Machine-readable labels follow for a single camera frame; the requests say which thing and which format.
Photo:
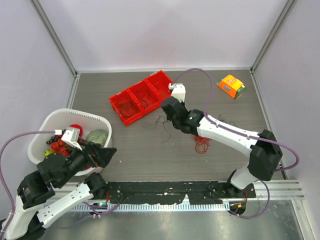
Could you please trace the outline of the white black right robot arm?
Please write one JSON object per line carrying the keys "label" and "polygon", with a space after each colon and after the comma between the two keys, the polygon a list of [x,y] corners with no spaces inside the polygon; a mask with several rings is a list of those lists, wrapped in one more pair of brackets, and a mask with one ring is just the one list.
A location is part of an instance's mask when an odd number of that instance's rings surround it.
{"label": "white black right robot arm", "polygon": [[175,129],[217,141],[249,158],[242,168],[234,170],[226,184],[226,193],[238,197],[256,181],[270,181],[283,156],[275,135],[269,130],[261,133],[243,130],[206,115],[200,110],[187,110],[185,104],[173,96],[161,103],[168,121]]}

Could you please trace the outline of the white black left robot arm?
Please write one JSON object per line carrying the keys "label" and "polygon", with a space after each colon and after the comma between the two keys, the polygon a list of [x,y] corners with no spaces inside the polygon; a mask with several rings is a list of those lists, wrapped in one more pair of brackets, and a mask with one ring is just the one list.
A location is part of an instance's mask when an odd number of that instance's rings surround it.
{"label": "white black left robot arm", "polygon": [[13,208],[7,219],[1,221],[2,240],[37,240],[56,220],[79,203],[102,199],[107,183],[97,173],[91,173],[75,190],[51,205],[46,202],[55,196],[79,171],[87,166],[105,168],[117,152],[115,147],[88,143],[83,149],[72,150],[69,156],[53,153],[37,164],[37,170],[28,174],[17,188]]}

